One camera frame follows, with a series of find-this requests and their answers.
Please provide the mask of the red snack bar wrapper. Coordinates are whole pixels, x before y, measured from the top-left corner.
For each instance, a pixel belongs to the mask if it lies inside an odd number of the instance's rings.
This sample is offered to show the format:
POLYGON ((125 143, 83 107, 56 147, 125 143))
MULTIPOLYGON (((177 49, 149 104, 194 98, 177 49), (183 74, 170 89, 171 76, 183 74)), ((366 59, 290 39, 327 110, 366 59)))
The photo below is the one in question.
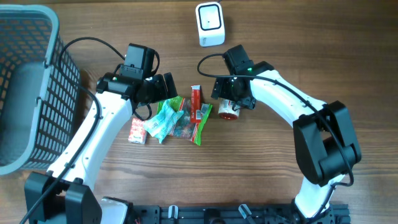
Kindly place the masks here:
POLYGON ((192 123, 200 123, 201 122, 201 86, 192 85, 191 88, 192 88, 192 94, 191 94, 190 121, 192 123))

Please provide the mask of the green lid jar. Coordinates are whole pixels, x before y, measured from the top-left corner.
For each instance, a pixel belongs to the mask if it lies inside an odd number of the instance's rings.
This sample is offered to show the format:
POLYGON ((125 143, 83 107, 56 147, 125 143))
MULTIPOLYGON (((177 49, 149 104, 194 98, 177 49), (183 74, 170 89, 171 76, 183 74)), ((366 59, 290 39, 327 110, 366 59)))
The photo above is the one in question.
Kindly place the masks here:
POLYGON ((235 102, 227 99, 220 101, 218 116, 227 120, 236 120, 239 118, 241 107, 235 102))

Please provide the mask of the teal white tissue pack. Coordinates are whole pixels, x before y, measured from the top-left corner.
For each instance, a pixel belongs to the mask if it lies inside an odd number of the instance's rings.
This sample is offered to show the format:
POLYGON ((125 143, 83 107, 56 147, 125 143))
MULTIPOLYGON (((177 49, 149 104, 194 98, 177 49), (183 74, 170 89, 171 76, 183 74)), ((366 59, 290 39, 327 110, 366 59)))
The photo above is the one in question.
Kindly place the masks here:
POLYGON ((175 111, 170 106, 170 100, 166 100, 160 112, 144 123, 144 129, 162 144, 182 116, 183 111, 175 111))

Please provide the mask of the green candy bag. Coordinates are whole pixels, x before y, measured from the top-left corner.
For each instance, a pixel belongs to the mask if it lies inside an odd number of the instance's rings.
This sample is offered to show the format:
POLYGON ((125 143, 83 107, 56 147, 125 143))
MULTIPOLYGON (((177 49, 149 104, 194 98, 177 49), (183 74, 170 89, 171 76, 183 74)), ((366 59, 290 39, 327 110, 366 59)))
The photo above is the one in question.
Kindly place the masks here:
POLYGON ((201 132, 203 131, 213 105, 201 104, 200 115, 202 115, 202 119, 199 123, 192 123, 190 121, 191 100, 176 96, 169 99, 169 105, 176 112, 183 111, 183 116, 173 126, 172 130, 169 132, 169 136, 186 139, 200 146, 201 132))

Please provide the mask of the red white small box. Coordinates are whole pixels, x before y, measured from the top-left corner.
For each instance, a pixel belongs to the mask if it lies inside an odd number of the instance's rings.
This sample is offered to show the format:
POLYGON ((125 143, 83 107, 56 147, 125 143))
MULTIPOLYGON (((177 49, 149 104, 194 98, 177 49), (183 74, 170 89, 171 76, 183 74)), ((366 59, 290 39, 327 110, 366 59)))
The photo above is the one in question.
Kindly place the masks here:
POLYGON ((147 139, 147 131, 144 129, 144 121, 133 118, 129 132, 128 141, 136 144, 145 144, 147 139))

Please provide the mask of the grey plastic shopping basket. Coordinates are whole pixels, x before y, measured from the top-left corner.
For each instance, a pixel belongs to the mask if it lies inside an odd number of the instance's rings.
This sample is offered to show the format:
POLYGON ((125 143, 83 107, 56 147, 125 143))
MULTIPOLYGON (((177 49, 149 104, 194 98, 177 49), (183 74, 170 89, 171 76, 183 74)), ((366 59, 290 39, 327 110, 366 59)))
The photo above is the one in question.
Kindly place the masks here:
POLYGON ((1 5, 1 175, 45 170, 73 137, 80 70, 41 5, 1 5))

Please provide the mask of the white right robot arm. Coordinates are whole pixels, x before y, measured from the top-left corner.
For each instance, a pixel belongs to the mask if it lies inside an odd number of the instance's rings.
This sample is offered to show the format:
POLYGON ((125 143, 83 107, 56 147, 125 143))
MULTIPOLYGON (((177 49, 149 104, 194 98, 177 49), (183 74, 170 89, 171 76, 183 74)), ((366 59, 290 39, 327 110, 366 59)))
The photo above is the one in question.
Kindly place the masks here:
POLYGON ((254 63, 242 45, 221 57, 229 71, 217 75, 212 98, 231 101, 231 109, 254 109, 262 102, 293 129, 295 158, 304 178, 294 207, 304 223, 325 217, 338 186, 354 183, 353 166, 362 153, 347 107, 308 96, 284 80, 269 63, 254 63))

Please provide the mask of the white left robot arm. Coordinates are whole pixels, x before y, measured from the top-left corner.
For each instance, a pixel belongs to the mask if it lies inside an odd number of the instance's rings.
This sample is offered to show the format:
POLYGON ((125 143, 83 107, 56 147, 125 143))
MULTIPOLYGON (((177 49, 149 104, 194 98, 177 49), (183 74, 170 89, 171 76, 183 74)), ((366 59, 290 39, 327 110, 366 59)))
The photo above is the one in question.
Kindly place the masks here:
POLYGON ((177 96, 171 73, 157 72, 154 49, 129 44, 124 62, 96 84, 90 112, 46 173, 25 182, 22 223, 139 223, 131 202, 93 194, 96 178, 119 130, 140 106, 177 96))

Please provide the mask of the white barcode scanner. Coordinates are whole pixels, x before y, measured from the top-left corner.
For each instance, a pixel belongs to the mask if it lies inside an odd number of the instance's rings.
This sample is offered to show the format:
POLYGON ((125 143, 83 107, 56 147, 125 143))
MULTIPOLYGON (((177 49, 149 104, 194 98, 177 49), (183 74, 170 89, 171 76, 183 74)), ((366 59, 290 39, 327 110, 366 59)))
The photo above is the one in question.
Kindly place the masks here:
POLYGON ((199 43, 202 47, 221 45, 225 41, 223 10, 219 2, 204 2, 196 6, 199 43))

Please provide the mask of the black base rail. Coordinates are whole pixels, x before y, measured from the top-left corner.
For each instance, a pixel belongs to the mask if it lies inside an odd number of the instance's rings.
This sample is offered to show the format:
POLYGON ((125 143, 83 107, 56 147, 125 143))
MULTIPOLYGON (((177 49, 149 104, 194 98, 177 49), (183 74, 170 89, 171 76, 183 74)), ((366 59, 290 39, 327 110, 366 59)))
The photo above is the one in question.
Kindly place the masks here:
POLYGON ((158 205, 134 205, 129 211, 128 223, 132 224, 283 224, 317 223, 350 224, 349 208, 345 204, 330 205, 316 220, 304 218, 292 204, 267 204, 234 207, 160 207, 158 205))

